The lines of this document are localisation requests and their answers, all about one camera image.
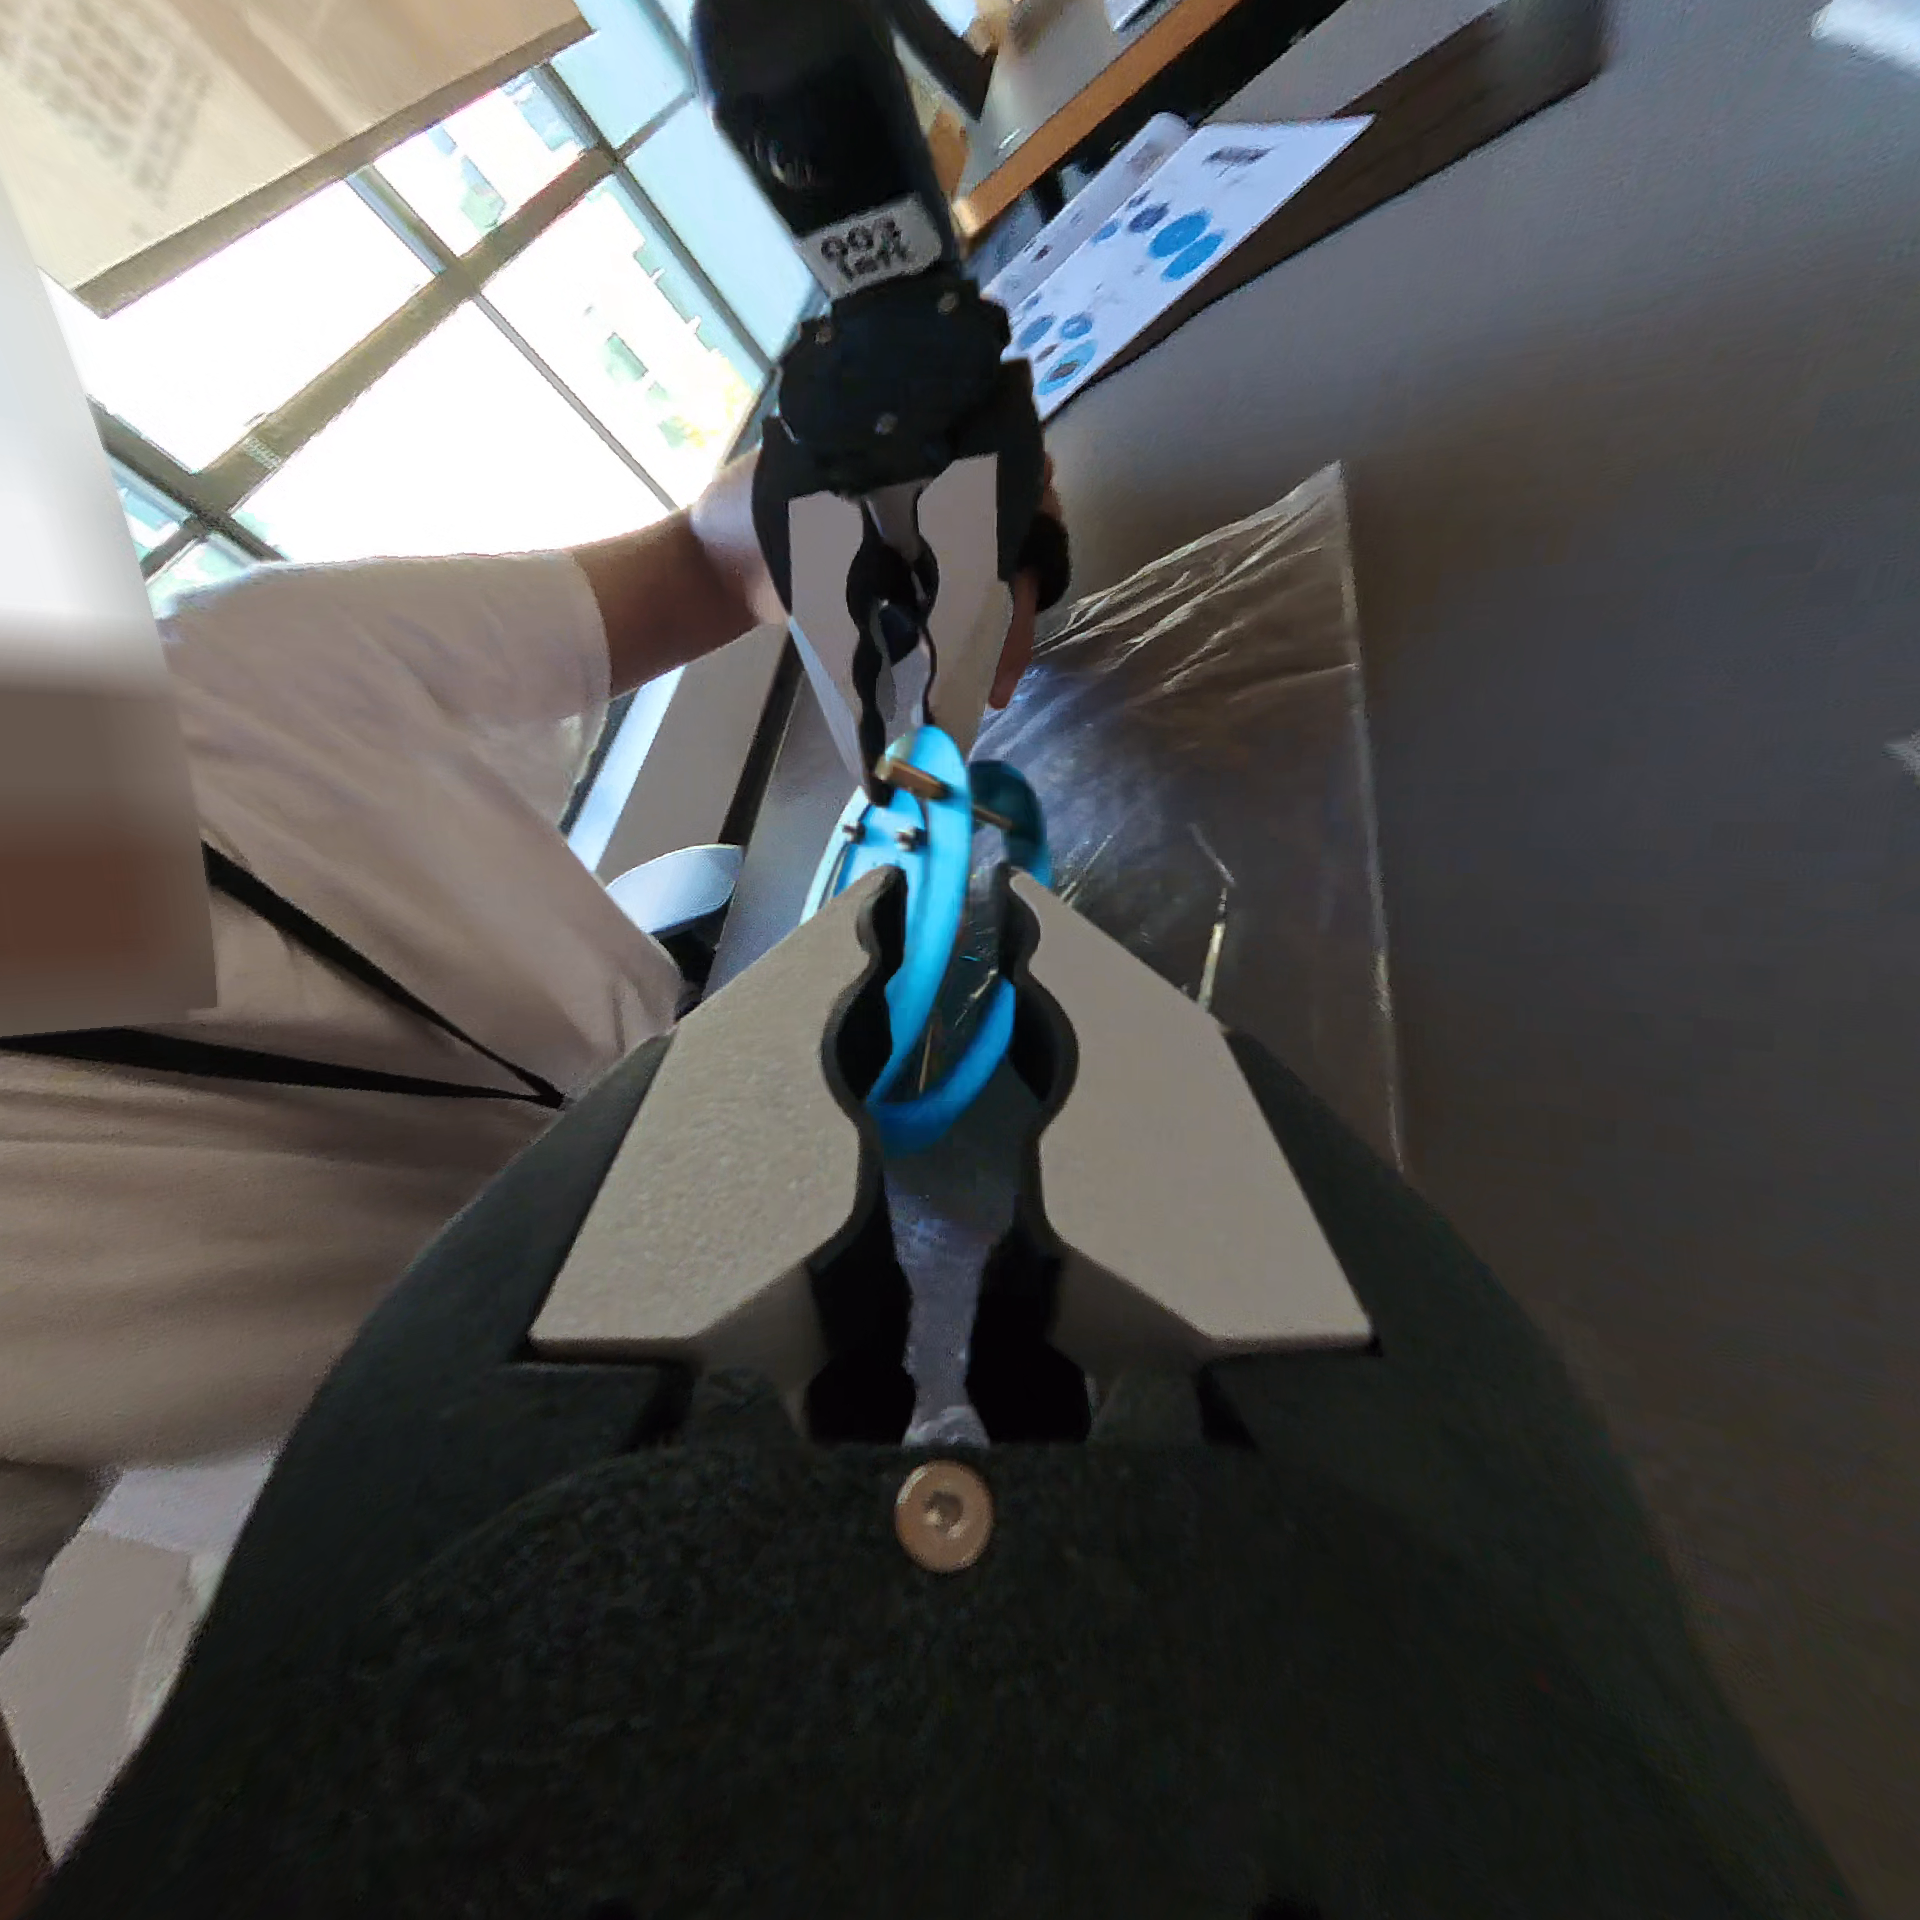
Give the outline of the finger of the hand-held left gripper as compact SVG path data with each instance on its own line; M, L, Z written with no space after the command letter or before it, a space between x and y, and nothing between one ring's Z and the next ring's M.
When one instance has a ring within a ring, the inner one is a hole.
M987 453L949 466L924 487L916 515L937 570L926 622L926 718L930 725L979 725L1005 642L997 457Z
M829 740L864 794L875 786L874 766L884 751L880 684L886 673L874 601L850 593L866 533L864 509L827 491L800 495L786 509L792 637Z

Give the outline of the clear plastic bag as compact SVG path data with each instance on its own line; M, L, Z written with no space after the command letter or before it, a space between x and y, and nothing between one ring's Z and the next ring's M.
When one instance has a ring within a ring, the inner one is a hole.
M1057 894L1406 1171L1346 474L1078 599L979 737Z

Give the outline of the wooden top table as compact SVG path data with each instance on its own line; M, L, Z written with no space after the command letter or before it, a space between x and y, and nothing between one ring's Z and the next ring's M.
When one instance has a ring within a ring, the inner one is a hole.
M1115 29L1107 4L1030 7L1025 34L1000 47L987 103L968 134L968 170L952 191L962 251L1238 9L1141 4Z

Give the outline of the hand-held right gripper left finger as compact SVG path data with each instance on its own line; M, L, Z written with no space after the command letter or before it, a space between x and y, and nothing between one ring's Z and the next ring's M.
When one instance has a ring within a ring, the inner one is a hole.
M540 1357L745 1372L810 1438L905 1438L909 1286L868 1111L902 938L905 877L877 869L680 1023L531 1325Z

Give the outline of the blue round turntable assembly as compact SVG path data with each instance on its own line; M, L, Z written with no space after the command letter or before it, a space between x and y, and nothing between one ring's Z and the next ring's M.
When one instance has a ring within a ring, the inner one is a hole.
M1018 1030L1018 990L995 977L984 995L968 1044L926 1089L909 1085L909 1070L940 1007L969 910L976 827L972 804L1030 812L1037 836L1002 836L1014 870L1052 884L1044 806L1019 770L1002 759L968 759L940 726L924 725L889 749L909 756L946 782L940 797L891 788L856 791L806 892L811 918L856 879L894 869L902 875L902 945L884 986L891 1046L866 1095L886 1153L909 1156L949 1137L987 1089Z

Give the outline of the black metal plate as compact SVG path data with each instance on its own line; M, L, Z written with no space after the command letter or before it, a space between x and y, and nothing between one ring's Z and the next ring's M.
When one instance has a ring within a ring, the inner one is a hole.
M1083 391L1130 369L1241 286L1355 227L1587 87L1605 60L1605 14L1606 7L1598 3L1497 4L1331 116L1296 121L1372 116L1372 126L1320 179L1230 260L1208 273L1141 345L1120 357L1115 370Z

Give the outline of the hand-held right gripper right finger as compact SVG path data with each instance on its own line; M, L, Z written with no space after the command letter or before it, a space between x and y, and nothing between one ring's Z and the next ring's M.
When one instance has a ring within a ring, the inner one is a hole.
M1008 1062L1034 1113L976 1297L995 1445L1077 1445L1128 1377L1365 1354L1374 1323L1228 1030L1040 879L1002 870Z

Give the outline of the person's left hand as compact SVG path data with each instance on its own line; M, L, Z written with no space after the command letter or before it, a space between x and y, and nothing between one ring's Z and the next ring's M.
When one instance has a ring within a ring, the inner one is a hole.
M1040 618L1040 582L1030 570L1018 573L1012 582L1011 620L1000 651L987 707L1003 711L1018 695L1025 673L1030 663Z

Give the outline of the white paper sheet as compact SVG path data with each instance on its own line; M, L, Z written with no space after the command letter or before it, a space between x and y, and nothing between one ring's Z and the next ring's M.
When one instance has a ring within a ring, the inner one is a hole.
M1189 129L1154 115L987 284L1011 317L1011 362L1054 419L1172 306L1230 260L1366 129L1320 123Z

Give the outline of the beige window blind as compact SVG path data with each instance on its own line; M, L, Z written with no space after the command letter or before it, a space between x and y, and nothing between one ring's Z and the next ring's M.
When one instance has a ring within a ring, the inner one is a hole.
M108 317L587 31L570 3L4 3L4 199Z

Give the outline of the person's left forearm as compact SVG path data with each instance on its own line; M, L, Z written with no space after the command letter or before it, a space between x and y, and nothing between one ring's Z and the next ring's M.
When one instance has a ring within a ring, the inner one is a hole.
M753 515L757 466L758 453L745 453L691 507L570 549L603 626L616 697L786 625Z

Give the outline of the grey desk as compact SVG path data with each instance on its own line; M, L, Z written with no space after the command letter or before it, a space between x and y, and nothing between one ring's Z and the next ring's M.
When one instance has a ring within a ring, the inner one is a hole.
M1819 15L1609 4L1048 436L1081 593L1345 466L1408 1173L1915 1916L1915 68Z

